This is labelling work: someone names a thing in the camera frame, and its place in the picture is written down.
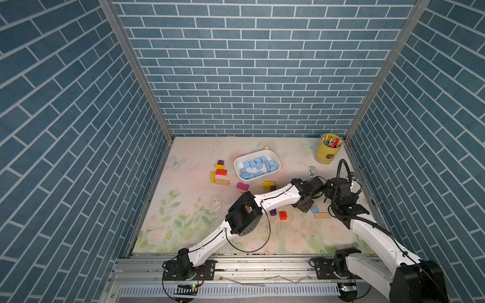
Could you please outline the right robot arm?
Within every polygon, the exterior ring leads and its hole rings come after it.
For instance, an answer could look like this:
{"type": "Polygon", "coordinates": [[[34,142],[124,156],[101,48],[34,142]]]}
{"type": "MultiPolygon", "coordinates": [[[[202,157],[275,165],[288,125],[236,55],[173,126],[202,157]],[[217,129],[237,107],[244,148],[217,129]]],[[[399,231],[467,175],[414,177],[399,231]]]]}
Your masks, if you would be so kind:
{"type": "Polygon", "coordinates": [[[448,302],[445,275],[433,260],[423,260],[396,240],[392,233],[373,221],[370,212],[357,203],[351,191],[352,174],[309,181],[311,196],[330,199],[329,214],[359,236],[380,258],[369,260],[356,248],[339,249],[333,271],[341,279],[355,276],[365,280],[390,302],[448,302]]]}

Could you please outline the light blue block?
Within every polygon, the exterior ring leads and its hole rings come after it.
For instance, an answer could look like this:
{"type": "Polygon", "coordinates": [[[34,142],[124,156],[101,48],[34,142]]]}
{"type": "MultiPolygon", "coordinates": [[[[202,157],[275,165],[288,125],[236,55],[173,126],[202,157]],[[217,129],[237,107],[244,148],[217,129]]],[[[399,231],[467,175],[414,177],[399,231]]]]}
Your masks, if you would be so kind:
{"type": "Polygon", "coordinates": [[[266,171],[267,172],[274,172],[277,170],[276,168],[276,165],[275,165],[275,162],[273,160],[268,160],[265,162],[265,166],[266,166],[266,171]]]}

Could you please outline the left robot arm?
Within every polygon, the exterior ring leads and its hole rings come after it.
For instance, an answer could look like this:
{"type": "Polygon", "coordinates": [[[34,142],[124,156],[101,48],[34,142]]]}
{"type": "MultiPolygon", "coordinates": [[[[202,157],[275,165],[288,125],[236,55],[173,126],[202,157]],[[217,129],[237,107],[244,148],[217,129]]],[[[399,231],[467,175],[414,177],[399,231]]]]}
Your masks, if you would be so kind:
{"type": "Polygon", "coordinates": [[[306,213],[324,190],[325,183],[315,177],[307,181],[294,178],[283,188],[264,194],[243,193],[229,208],[224,221],[209,236],[192,247],[180,249],[173,259],[164,262],[164,273],[173,273],[178,280],[192,278],[213,253],[236,237],[253,232],[261,218],[268,217],[270,211],[292,205],[306,213]]]}

